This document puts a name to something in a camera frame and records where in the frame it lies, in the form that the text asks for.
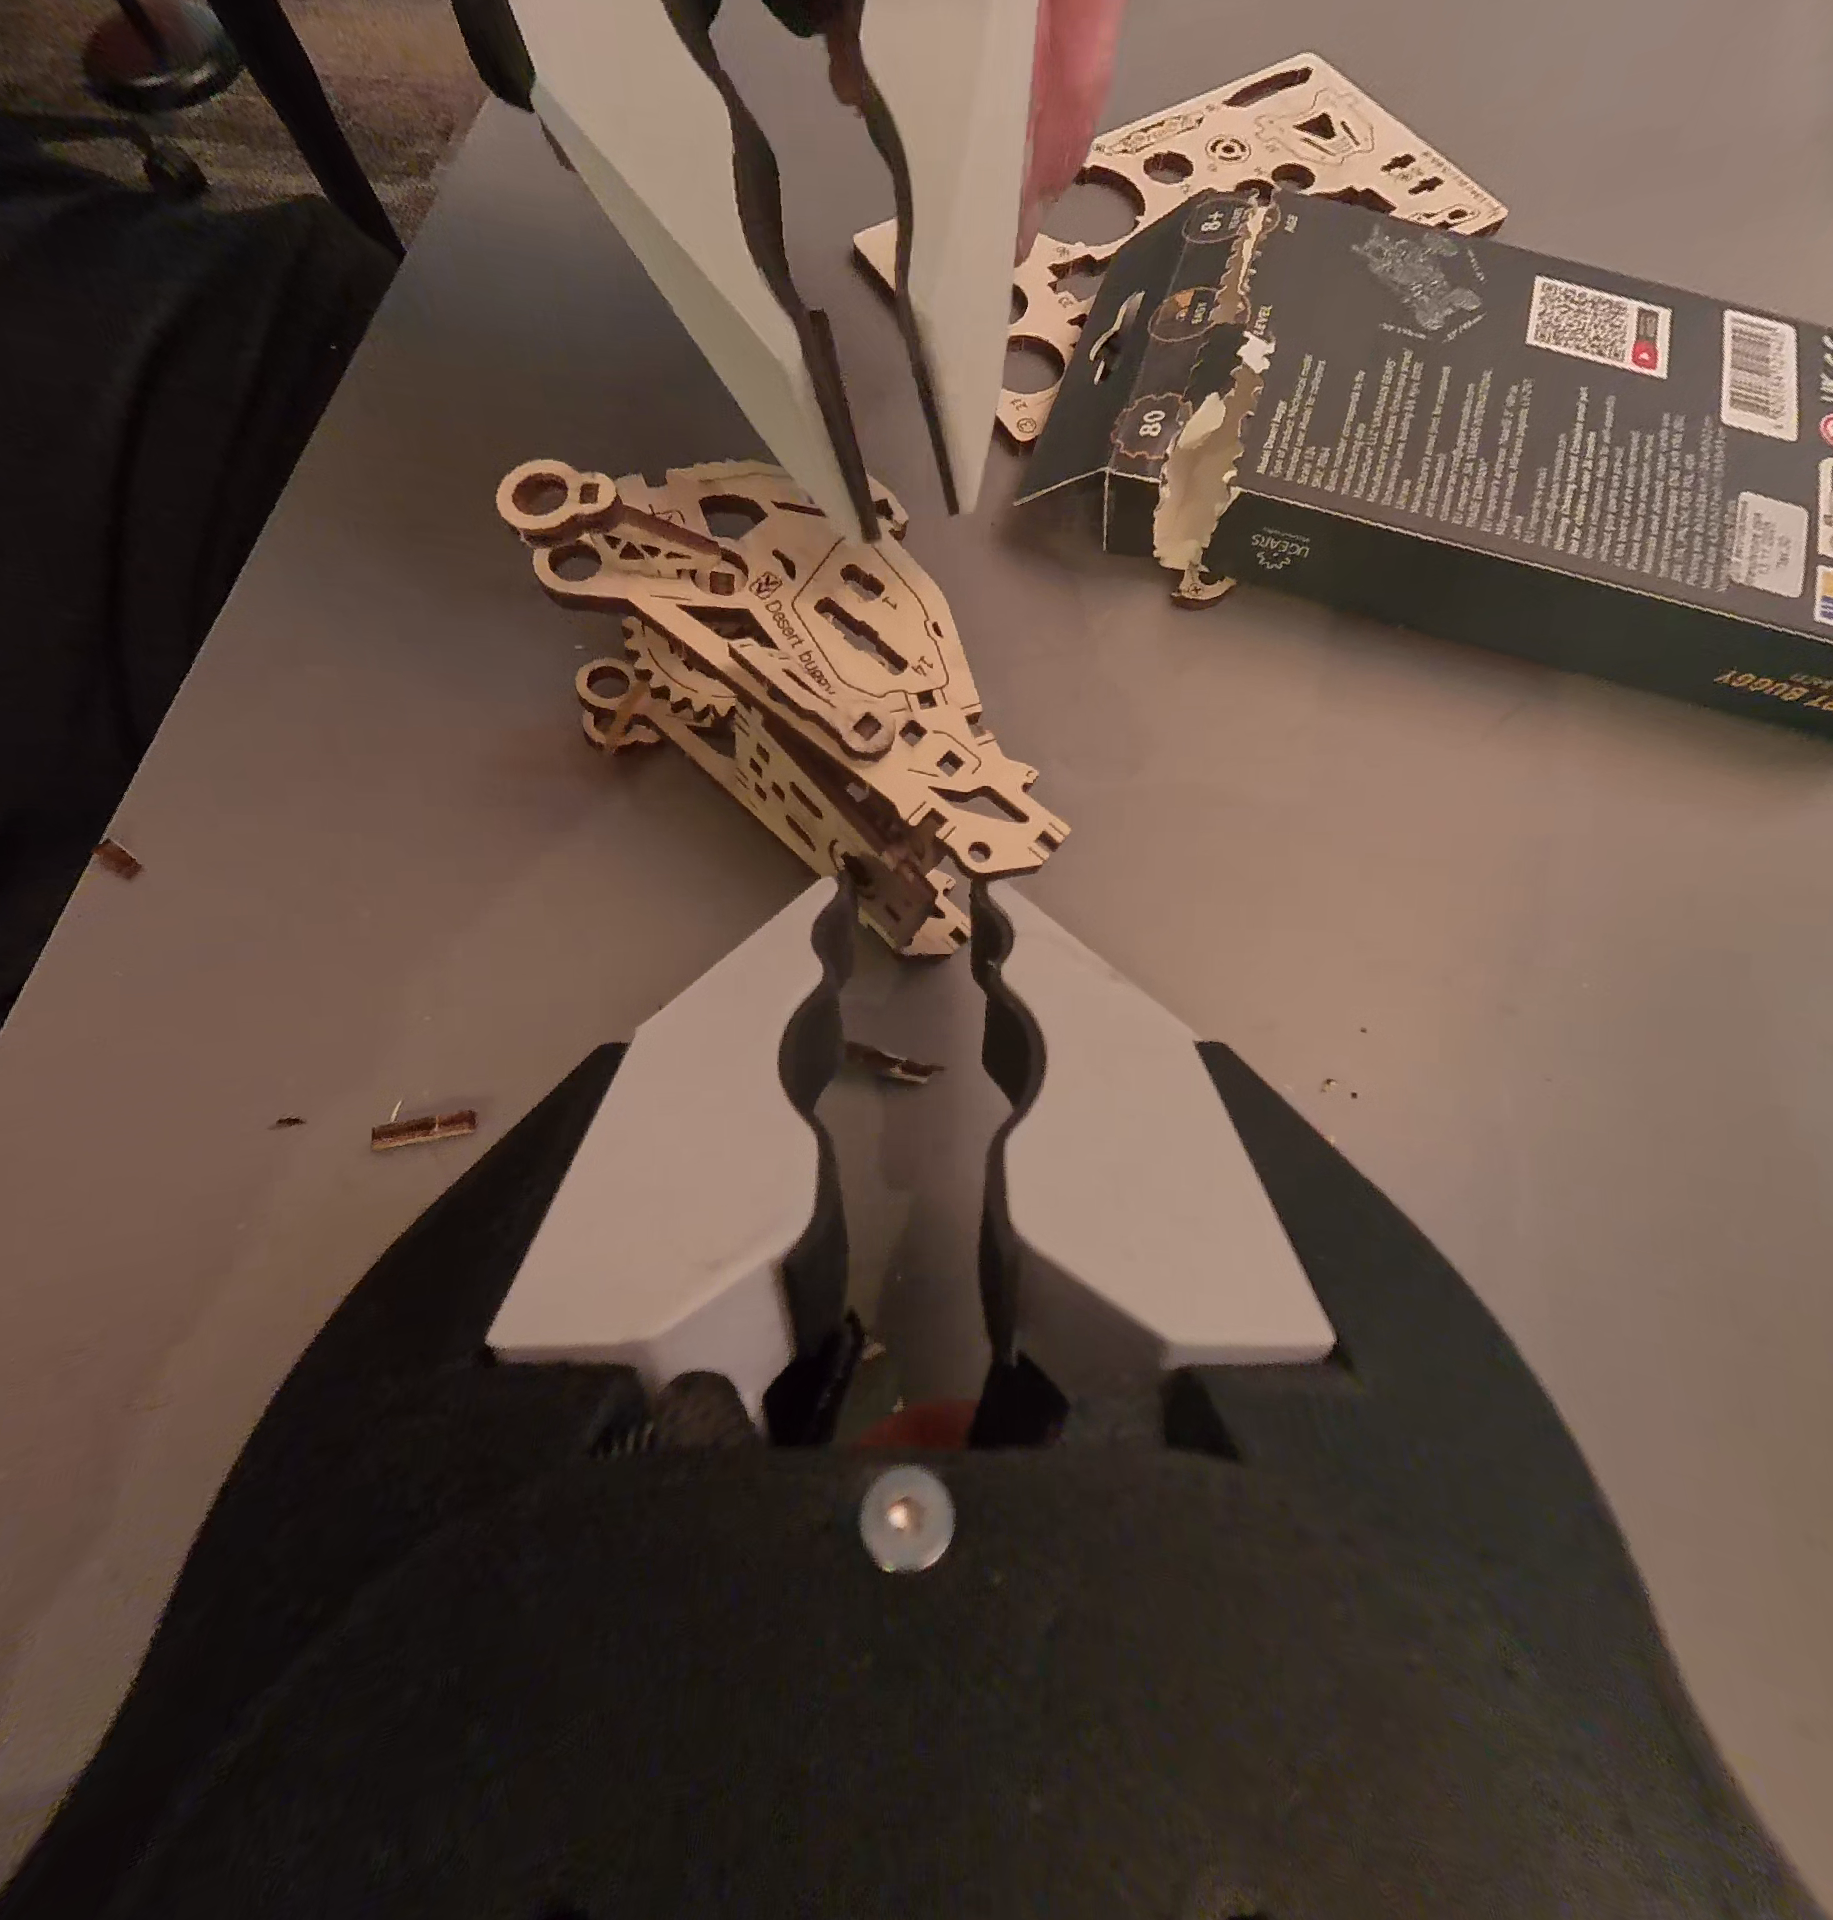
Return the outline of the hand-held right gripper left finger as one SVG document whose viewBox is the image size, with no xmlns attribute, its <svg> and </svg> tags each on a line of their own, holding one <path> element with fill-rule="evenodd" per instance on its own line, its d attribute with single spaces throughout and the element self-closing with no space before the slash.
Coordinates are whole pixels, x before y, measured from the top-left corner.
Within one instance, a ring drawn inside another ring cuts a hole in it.
<svg viewBox="0 0 1833 1920">
<path fill-rule="evenodd" d="M 502 1360 L 775 1377 L 838 1330 L 814 1107 L 843 1059 L 849 882 L 820 879 L 645 1019 L 490 1323 Z"/>
</svg>

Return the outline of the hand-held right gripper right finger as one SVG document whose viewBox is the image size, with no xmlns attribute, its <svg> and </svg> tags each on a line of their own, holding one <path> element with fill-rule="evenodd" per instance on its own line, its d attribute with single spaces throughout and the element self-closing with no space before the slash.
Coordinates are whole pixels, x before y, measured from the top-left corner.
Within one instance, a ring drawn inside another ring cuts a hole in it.
<svg viewBox="0 0 1833 1920">
<path fill-rule="evenodd" d="M 1192 1028 L 1006 880 L 970 893 L 993 1357 L 1048 1374 L 1321 1360 L 1335 1330 Z"/>
</svg>

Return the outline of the black chair base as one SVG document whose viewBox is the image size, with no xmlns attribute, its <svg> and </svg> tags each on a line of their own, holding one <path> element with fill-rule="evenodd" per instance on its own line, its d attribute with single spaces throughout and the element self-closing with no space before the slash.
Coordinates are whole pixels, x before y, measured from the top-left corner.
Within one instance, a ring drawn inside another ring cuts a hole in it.
<svg viewBox="0 0 1833 1920">
<path fill-rule="evenodd" d="M 228 33 L 200 1 L 116 1 L 83 49 L 88 92 L 126 116 L 149 187 L 179 199 L 202 196 L 207 177 L 160 129 L 228 89 L 240 72 Z"/>
</svg>

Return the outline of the black model kit box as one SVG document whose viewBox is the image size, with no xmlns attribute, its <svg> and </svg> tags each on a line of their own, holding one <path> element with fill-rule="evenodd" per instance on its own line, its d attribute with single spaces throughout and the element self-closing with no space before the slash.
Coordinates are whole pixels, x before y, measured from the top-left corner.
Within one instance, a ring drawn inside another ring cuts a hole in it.
<svg viewBox="0 0 1833 1920">
<path fill-rule="evenodd" d="M 1322 194 L 1113 259 L 1018 504 L 1179 601 L 1284 588 L 1833 738 L 1833 328 Z"/>
</svg>

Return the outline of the punched wooden parts sheet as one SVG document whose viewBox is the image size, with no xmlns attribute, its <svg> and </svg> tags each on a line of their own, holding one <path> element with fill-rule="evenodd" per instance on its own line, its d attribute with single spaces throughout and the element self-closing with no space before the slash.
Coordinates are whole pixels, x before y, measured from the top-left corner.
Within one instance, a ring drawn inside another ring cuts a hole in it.
<svg viewBox="0 0 1833 1920">
<path fill-rule="evenodd" d="M 1497 194 L 1313 53 L 1109 129 L 1076 181 L 1128 205 L 1128 235 L 1205 188 L 1293 188 L 1460 233 L 1491 233 L 1506 216 Z M 1015 267 L 1008 344 L 1041 366 L 1023 387 L 999 390 L 996 429 L 1015 447 L 1039 437 L 1100 276 L 1126 242 L 1041 233 Z"/>
</svg>

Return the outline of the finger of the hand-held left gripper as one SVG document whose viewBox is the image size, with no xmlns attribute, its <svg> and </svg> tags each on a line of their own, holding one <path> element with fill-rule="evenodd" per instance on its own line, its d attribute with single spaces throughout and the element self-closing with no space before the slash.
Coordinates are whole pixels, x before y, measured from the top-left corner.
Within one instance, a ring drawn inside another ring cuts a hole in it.
<svg viewBox="0 0 1833 1920">
<path fill-rule="evenodd" d="M 532 104 L 787 474 L 843 534 L 874 534 L 833 333 L 789 272 L 778 160 L 714 14 L 534 1 Z"/>
<path fill-rule="evenodd" d="M 867 1 L 896 188 L 893 292 L 950 512 L 983 480 L 1008 352 L 1035 1 Z"/>
</svg>

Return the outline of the person's left hand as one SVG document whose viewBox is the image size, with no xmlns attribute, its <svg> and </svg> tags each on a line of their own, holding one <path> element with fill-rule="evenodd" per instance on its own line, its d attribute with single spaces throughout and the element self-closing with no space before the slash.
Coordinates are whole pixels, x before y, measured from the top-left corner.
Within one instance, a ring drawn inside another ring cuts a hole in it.
<svg viewBox="0 0 1833 1920">
<path fill-rule="evenodd" d="M 1015 262 L 1080 174 L 1117 70 L 1126 1 L 1039 1 Z"/>
</svg>

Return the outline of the black metal pole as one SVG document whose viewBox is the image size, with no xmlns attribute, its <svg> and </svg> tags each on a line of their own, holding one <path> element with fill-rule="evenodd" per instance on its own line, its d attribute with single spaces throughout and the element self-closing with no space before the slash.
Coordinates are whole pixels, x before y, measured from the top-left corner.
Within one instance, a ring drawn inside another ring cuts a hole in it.
<svg viewBox="0 0 1833 1920">
<path fill-rule="evenodd" d="M 231 3 L 228 33 L 327 204 L 400 262 L 405 253 L 400 235 L 352 149 L 327 89 L 283 3 Z"/>
</svg>

